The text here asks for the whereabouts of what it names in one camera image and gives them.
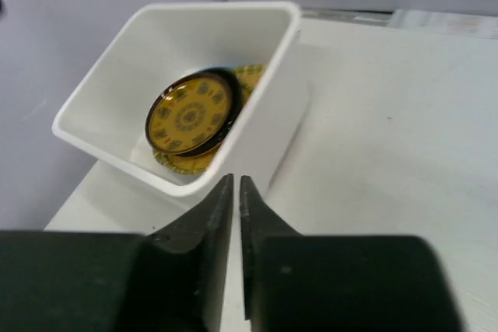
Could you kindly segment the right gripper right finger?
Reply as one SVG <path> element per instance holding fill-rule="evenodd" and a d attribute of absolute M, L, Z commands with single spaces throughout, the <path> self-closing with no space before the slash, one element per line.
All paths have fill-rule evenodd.
<path fill-rule="evenodd" d="M 435 250 L 413 235 L 297 232 L 240 180 L 245 316 L 253 331 L 461 331 Z"/>

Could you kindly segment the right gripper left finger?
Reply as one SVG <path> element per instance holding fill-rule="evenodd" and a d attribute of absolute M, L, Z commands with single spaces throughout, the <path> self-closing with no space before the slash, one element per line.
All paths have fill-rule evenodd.
<path fill-rule="evenodd" d="M 149 235 L 4 231 L 3 331 L 217 331 L 233 176 Z"/>

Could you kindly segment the yellow patterned plate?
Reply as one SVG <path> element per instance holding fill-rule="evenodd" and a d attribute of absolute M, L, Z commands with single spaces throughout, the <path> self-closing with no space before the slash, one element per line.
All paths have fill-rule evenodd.
<path fill-rule="evenodd" d="M 220 75 L 187 75 L 154 101 L 146 118 L 146 139 L 168 155 L 196 151 L 221 130 L 233 103 L 230 84 Z"/>

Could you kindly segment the white plastic bin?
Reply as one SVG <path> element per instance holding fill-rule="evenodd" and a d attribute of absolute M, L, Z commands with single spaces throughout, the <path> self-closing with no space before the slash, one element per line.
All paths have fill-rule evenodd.
<path fill-rule="evenodd" d="M 155 3 L 121 28 L 55 116 L 55 136 L 179 200 L 204 197 L 225 174 L 266 191 L 306 112 L 310 90 L 292 2 Z M 207 170 L 196 178 L 160 166 L 146 114 L 173 82 L 211 67 L 265 71 Z"/>

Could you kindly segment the round bamboo mat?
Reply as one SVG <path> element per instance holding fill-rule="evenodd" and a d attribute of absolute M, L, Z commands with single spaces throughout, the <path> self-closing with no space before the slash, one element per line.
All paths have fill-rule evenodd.
<path fill-rule="evenodd" d="M 263 65 L 241 65 L 227 69 L 232 70 L 240 81 L 243 89 L 244 107 L 265 72 L 265 67 Z M 154 159 L 161 166 L 182 175 L 197 175 L 207 169 L 223 141 L 210 151 L 203 152 L 200 148 L 182 155 L 168 155 L 153 149 L 151 145 L 150 147 L 152 148 Z"/>

